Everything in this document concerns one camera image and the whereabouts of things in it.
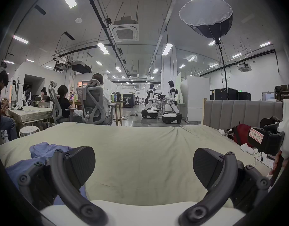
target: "red bag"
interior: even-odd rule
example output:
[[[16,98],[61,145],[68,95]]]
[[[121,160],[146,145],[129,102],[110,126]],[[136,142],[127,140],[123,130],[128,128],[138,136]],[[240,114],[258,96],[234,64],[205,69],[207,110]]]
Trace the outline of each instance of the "red bag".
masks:
[[[245,124],[238,124],[237,126],[233,127],[231,131],[228,132],[227,137],[234,140],[237,144],[243,145],[247,143],[248,147],[253,147],[251,144],[248,143],[248,131],[250,130],[251,126]]]

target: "label sticker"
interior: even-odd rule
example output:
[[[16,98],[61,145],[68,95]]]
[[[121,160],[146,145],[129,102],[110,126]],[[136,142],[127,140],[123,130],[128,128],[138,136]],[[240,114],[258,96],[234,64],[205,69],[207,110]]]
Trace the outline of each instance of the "label sticker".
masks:
[[[250,128],[249,136],[255,139],[259,144],[262,143],[264,135],[259,133],[257,130]]]

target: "chair headrest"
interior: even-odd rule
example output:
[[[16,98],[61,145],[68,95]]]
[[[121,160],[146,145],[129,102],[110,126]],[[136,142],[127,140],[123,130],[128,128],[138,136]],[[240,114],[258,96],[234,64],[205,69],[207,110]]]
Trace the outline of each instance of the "chair headrest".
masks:
[[[88,81],[82,81],[82,87],[83,86],[94,86],[97,84],[97,86],[100,86],[100,82],[98,80],[88,80]]]
[[[56,81],[50,81],[51,87],[55,88],[56,87]]]

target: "black hair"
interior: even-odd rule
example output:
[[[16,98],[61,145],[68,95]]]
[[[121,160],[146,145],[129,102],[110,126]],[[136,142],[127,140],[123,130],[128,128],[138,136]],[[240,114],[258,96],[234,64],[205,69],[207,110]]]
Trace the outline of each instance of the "black hair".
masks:
[[[169,81],[169,87],[170,88],[174,87],[174,81]]]
[[[14,85],[14,90],[17,91],[17,88],[16,88],[16,81],[13,80],[13,85]]]
[[[2,70],[0,72],[0,82],[3,81],[4,86],[6,87],[8,85],[8,75],[5,70]]]
[[[64,95],[66,95],[68,93],[68,88],[66,87],[66,85],[61,85],[58,88],[58,94],[61,98],[64,97]]]
[[[98,80],[100,82],[100,85],[104,84],[104,78],[100,73],[96,73],[92,76],[93,80]]]

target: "gray upholstered headboard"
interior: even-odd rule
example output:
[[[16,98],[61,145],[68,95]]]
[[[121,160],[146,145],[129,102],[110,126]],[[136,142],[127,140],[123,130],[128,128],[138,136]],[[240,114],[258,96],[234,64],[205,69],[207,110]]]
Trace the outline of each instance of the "gray upholstered headboard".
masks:
[[[282,120],[282,102],[209,100],[204,102],[203,125],[230,129],[239,122],[259,126],[261,119],[276,116]]]

